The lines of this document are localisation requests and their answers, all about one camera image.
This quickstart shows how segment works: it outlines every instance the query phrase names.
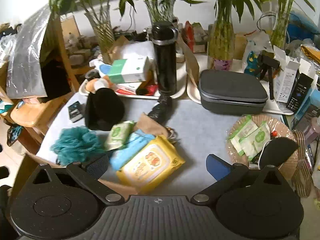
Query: yellow wipes package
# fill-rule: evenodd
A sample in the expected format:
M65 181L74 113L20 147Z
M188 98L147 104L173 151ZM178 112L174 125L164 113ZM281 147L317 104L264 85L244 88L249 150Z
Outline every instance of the yellow wipes package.
M119 179L140 190L148 192L157 187L183 163L174 146L160 135L150 141L131 161L116 174Z

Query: metal bolt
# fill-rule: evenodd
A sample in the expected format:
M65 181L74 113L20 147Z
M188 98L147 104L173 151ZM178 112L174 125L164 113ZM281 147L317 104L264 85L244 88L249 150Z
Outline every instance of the metal bolt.
M109 202L116 202L119 201L121 199L121 195L119 194L109 194L106 196L106 200L108 200Z
M193 197L193 199L197 202L206 202L209 200L209 196L205 194L197 194Z

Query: tabletop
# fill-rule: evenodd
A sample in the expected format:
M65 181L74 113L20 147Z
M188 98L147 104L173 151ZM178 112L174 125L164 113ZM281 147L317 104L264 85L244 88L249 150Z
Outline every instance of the tabletop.
M37 156L51 162L56 161L56 154L50 151L50 146L59 138L61 130L84 125L84 119L75 123L69 120L68 106L79 101L84 107L86 100L87 97L79 93L72 96L50 126ZM155 100L147 99L121 98L121 100L125 105L124 121L137 121L142 112L150 112L156 103ZM191 100L175 99L173 103L175 111L166 126L177 131L178 142L174 146L186 162L151 194L192 197L215 182L215 179L206 170L206 158L209 154L215 154L231 163L225 142L228 131L239 116L214 114ZM279 115L272 116L280 120ZM97 131L97 135L101 141L105 141L108 132ZM101 178L119 182L111 166Z

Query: black thermos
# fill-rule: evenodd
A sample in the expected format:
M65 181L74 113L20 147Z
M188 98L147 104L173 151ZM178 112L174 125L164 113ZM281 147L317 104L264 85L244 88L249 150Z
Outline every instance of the black thermos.
M152 42L156 54L156 74L160 94L177 92L176 46L178 30L171 22L155 22Z

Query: teal loofah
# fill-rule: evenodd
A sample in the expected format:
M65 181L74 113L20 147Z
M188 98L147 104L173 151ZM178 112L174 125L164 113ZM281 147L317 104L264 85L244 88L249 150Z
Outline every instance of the teal loofah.
M63 129L50 150L58 155L57 162L63 166L72 162L84 162L92 156L106 153L95 132L85 126Z

